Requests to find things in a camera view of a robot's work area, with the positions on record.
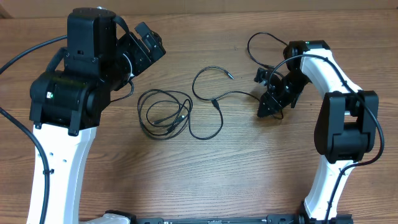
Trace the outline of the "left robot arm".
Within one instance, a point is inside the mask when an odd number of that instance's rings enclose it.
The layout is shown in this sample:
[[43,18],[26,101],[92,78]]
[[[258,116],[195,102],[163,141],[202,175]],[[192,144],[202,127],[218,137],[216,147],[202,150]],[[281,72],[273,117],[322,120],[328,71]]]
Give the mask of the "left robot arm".
[[145,23],[129,30],[113,11],[74,9],[67,46],[30,87],[35,149],[29,223],[78,223],[86,159],[111,92],[165,55]]

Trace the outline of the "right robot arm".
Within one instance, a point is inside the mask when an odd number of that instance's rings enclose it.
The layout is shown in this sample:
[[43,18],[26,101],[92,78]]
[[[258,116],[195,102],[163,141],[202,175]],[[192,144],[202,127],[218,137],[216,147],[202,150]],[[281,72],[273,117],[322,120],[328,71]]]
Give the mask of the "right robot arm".
[[351,215],[339,215],[337,204],[355,167],[374,146],[380,129],[377,121],[379,98],[364,91],[338,66],[323,40],[291,41],[283,51],[289,72],[263,65],[255,82],[267,91],[259,100],[260,118],[294,107],[305,85],[312,83],[323,99],[314,130],[320,162],[310,189],[296,215],[268,215],[268,223],[352,223]]

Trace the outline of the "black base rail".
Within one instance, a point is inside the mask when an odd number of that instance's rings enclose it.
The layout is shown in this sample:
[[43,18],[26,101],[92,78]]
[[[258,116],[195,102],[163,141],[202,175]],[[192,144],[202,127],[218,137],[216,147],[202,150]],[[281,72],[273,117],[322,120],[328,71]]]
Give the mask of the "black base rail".
[[99,218],[79,223],[132,223],[132,224],[304,224],[324,223],[316,219],[308,219],[304,214],[287,215],[272,214],[266,217],[239,217],[239,218],[185,218],[185,219],[163,219],[163,218],[136,218],[131,213],[108,210]]

